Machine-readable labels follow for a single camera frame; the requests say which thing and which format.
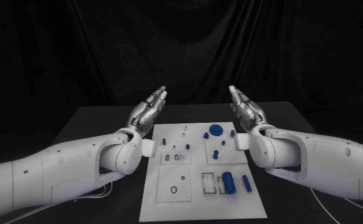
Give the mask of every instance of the blue object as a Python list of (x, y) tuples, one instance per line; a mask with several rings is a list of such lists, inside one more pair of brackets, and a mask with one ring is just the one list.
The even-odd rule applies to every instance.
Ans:
[(224, 184), (224, 193), (233, 194), (236, 192), (231, 173), (226, 172), (221, 174), (223, 184)]
[(213, 136), (220, 136), (221, 133), (223, 133), (223, 128), (220, 127), (220, 125), (213, 124), (213, 125), (210, 125), (210, 127), (208, 127), (208, 131), (210, 131), (210, 134), (211, 134)]
[(249, 185), (249, 182), (247, 182), (247, 176), (246, 176), (246, 175), (243, 175), (243, 176), (242, 176), (242, 178), (243, 178), (243, 182), (244, 182), (246, 190), (247, 190), (247, 192), (252, 192), (250, 185)]
[(217, 150), (214, 150), (213, 159), (217, 159)]

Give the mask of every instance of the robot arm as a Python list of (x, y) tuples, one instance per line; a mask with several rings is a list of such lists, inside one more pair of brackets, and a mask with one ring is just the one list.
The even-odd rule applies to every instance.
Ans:
[(363, 145), (275, 128), (243, 93), (233, 86), (229, 91), (230, 107), (247, 132), (233, 137), (236, 150), (249, 150), (255, 164), (273, 176), (334, 196), (361, 200)]
[[(113, 134), (63, 142), (0, 164), (0, 215), (70, 200), (134, 172), (141, 156), (155, 155), (157, 142), (142, 137), (152, 128), (165, 94), (161, 87)], [(100, 167), (109, 172), (99, 174)]]

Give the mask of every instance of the white board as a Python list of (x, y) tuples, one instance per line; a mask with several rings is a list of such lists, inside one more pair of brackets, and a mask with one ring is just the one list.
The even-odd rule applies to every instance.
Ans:
[[(223, 127), (220, 136), (210, 134), (208, 126), (211, 124), (219, 124)], [(233, 147), (230, 130), (234, 130), (231, 122), (157, 124), (154, 126), (152, 139), (158, 142), (158, 147), (155, 157), (148, 159), (139, 222), (266, 218), (244, 152), (237, 152), (234, 148), (230, 148)], [(208, 139), (203, 138), (204, 132), (208, 133)], [(226, 141), (226, 145), (221, 146), (226, 148), (219, 153), (220, 159), (213, 159), (219, 162), (211, 164), (207, 162), (207, 157), (213, 156), (213, 153), (207, 155), (206, 150), (208, 144), (210, 148), (219, 147), (217, 142), (220, 141), (221, 144), (221, 140)], [(172, 161), (170, 165), (162, 165), (161, 153), (164, 158), (165, 153), (171, 152), (188, 152), (190, 155), (185, 156), (190, 157), (190, 163)], [(221, 158), (227, 156), (226, 154), (230, 156), (229, 161)], [(223, 188), (220, 190), (223, 172), (231, 173), (234, 194), (224, 194)], [(250, 193), (246, 192), (243, 175), (249, 179)], [(207, 192), (213, 192), (213, 187), (216, 187), (216, 193), (204, 193), (203, 182)], [(177, 191), (180, 187), (178, 192), (182, 192), (182, 194), (170, 193), (174, 184)]]

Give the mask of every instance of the robotic hand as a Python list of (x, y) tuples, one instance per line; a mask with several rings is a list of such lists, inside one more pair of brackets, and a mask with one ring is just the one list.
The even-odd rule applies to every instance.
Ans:
[(236, 134), (237, 151), (279, 178), (327, 194), (363, 199), (363, 145), (342, 138), (275, 128), (260, 107), (229, 86), (230, 108), (247, 134)]
[[(141, 156), (154, 157), (157, 142), (142, 139), (164, 106), (162, 86), (134, 108), (113, 134), (63, 142), (0, 164), (0, 215), (74, 199), (129, 175)], [(100, 174), (99, 168), (109, 170)]]

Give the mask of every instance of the black backdrop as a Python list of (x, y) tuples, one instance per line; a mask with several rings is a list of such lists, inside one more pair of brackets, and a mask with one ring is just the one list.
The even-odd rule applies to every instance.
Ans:
[(360, 142), (361, 0), (1, 0), (1, 160), (53, 141), (74, 110), (289, 101)]

